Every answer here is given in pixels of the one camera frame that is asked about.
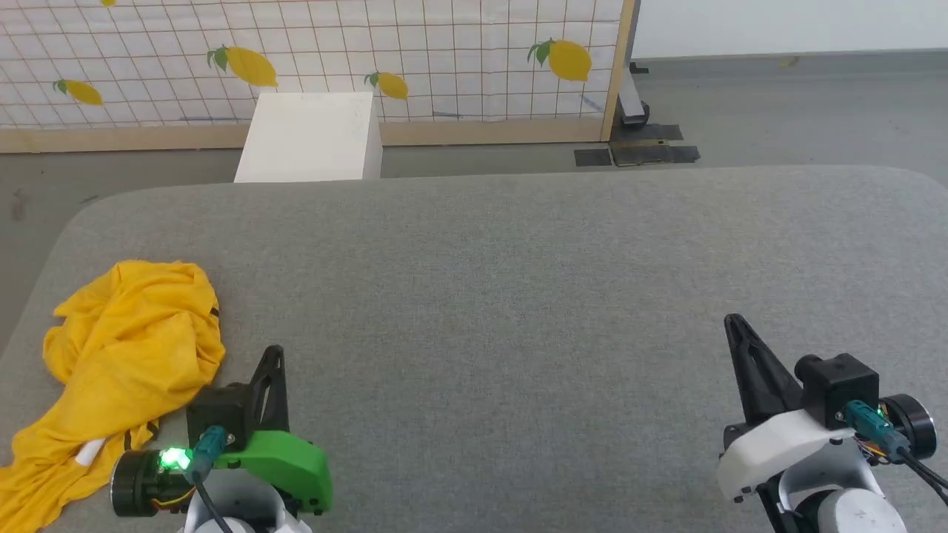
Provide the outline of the long black floor strip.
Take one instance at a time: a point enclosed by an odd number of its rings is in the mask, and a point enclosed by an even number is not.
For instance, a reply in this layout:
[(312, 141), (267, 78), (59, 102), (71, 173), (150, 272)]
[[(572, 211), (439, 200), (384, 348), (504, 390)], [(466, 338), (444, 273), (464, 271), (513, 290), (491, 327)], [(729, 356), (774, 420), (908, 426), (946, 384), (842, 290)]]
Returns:
[(665, 141), (610, 142), (609, 148), (617, 167), (692, 164), (701, 158), (697, 147)]

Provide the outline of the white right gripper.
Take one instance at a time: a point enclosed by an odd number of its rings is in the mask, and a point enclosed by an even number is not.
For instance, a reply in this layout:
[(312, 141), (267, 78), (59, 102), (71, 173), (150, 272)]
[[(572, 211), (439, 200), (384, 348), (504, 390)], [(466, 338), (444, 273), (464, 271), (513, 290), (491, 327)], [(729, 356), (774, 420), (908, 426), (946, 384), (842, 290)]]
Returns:
[(778, 506), (817, 492), (829, 492), (827, 506), (886, 506), (870, 458), (908, 465), (937, 451), (933, 418), (909, 395), (881, 398), (875, 408), (850, 402), (846, 427), (826, 429), (801, 409), (800, 383), (744, 316), (728, 314), (724, 329), (745, 423), (761, 423), (722, 453), (717, 483), (724, 498), (770, 489)]

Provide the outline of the grey metal stand leg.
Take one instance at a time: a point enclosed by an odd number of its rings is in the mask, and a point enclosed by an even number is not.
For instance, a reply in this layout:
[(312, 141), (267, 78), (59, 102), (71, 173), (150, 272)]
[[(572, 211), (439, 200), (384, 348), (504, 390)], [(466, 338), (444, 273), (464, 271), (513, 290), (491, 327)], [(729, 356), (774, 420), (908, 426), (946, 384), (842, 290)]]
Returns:
[(650, 106), (641, 100), (638, 88), (633, 80), (635, 74), (648, 73), (647, 68), (637, 67), (635, 61), (631, 61), (627, 70), (623, 72), (618, 94), (618, 105), (620, 107), (618, 115), (623, 126), (641, 129), (650, 121)]

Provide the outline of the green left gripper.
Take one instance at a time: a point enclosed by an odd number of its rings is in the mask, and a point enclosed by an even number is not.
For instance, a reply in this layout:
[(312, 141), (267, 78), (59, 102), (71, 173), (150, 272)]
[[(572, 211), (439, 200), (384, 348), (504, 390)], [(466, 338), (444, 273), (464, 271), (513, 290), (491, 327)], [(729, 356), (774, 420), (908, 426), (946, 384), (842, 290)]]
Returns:
[(268, 346), (250, 379), (250, 421), (255, 431), (241, 451), (228, 452), (219, 436), (196, 446), (123, 453), (111, 478), (111, 505), (119, 517), (153, 517), (186, 512), (199, 493), (193, 475), (202, 475), (206, 493), (224, 472), (243, 472), (275, 489), (289, 512), (328, 513), (333, 484), (327, 456), (317, 446), (287, 432), (287, 369), (284, 349)]

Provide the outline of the white box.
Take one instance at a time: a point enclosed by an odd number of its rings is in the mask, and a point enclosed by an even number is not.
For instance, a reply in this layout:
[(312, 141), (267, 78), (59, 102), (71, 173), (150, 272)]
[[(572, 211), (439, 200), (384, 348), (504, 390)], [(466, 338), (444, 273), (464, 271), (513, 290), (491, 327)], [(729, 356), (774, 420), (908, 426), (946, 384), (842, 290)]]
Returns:
[(372, 93), (267, 93), (258, 98), (234, 181), (379, 179), (382, 159)]

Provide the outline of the black floor plate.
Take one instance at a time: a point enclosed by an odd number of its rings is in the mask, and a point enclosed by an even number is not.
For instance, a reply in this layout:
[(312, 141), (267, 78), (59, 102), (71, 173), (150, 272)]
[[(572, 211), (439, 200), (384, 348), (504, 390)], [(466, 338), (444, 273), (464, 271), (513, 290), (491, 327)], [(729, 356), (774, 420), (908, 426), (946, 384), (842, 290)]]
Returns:
[(678, 125), (634, 124), (616, 126), (610, 142), (636, 143), (645, 141), (683, 141), (684, 136)]

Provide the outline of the lemon print partition screen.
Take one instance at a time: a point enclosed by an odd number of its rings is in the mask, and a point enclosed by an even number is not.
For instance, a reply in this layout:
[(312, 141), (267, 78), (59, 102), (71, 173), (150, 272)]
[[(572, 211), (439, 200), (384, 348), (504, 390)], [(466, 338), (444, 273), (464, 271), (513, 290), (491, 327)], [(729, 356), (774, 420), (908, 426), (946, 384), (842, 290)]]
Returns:
[(0, 0), (0, 154), (231, 148), (268, 93), (389, 145), (610, 137), (636, 0)]

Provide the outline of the yellow cat print T-shirt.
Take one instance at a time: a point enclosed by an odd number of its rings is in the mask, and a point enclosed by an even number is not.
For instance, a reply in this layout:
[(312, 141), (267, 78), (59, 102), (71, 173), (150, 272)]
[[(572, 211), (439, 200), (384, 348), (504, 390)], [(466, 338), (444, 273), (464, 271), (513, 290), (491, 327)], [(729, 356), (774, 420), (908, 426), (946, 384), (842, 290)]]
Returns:
[(0, 533), (37, 533), (110, 482), (162, 416), (211, 384), (226, 357), (218, 298), (197, 264), (122, 261), (54, 310), (43, 361), (57, 401), (11, 440)]

